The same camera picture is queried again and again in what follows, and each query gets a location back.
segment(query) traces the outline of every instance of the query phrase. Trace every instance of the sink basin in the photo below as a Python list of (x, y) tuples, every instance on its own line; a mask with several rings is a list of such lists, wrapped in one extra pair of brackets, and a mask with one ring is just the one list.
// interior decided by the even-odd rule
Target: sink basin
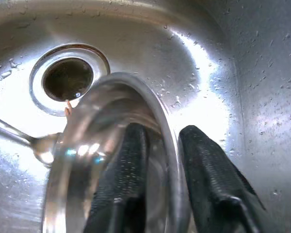
[[(62, 132), (64, 97), (75, 106), (101, 76), (132, 73), (160, 97), (176, 134), (193, 124), (216, 141), (291, 232), (291, 27), (263, 27), (284, 20), (273, 14), (279, 3), (253, 2), (0, 0), (0, 118), (33, 137)], [(65, 84), (71, 62), (90, 78), (75, 97), (54, 97), (48, 83)], [(168, 166), (153, 157), (149, 169), (147, 204), (157, 209), (147, 232), (163, 232)], [(0, 233), (41, 231), (48, 174), (0, 135)]]

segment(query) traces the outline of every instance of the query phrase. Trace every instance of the drain strainer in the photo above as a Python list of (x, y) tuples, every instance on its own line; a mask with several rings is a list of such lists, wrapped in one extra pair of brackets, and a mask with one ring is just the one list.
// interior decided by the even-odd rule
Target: drain strainer
[(106, 57), (84, 44), (69, 44), (47, 52), (30, 74), (30, 95), (37, 107), (64, 116), (66, 100), (77, 105), (100, 77), (110, 74)]
[(45, 93), (56, 101), (74, 100), (91, 86), (93, 71), (79, 58), (68, 58), (51, 65), (44, 73)]

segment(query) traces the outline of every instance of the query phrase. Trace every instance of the metal spoon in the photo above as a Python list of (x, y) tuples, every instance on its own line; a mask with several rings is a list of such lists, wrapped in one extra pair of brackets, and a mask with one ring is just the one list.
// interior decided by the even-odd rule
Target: metal spoon
[(47, 167), (52, 165), (54, 161), (52, 151), (60, 133), (54, 133), (44, 137), (35, 138), (23, 133), (22, 131), (14, 128), (13, 126), (0, 119), (0, 134), (12, 138), (14, 141), (17, 141), (20, 144), (29, 146), (32, 148), (35, 157), (41, 163)]

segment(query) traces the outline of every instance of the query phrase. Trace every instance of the spoon handle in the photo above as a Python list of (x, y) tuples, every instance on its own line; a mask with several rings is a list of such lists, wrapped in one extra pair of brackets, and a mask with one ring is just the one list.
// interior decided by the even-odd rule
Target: spoon handle
[(35, 140), (34, 137), (31, 137), (28, 134), (23, 133), (22, 131), (14, 128), (13, 126), (9, 125), (8, 123), (4, 122), (1, 119), (0, 119), (0, 129), (5, 133), (13, 134), (17, 137), (25, 139), (30, 143)]

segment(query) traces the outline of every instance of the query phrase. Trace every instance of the stainless steel sink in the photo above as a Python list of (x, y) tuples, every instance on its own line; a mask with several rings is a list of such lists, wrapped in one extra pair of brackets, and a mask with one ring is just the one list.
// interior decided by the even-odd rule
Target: stainless steel sink
[[(44, 80), (65, 59), (90, 66), (88, 87), (116, 71), (144, 80), (176, 134), (194, 124), (215, 140), (291, 232), (291, 2), (0, 0), (2, 120), (33, 137), (62, 132), (65, 103)], [(168, 167), (152, 165), (160, 190)], [(0, 233), (41, 231), (48, 173), (0, 135)]]

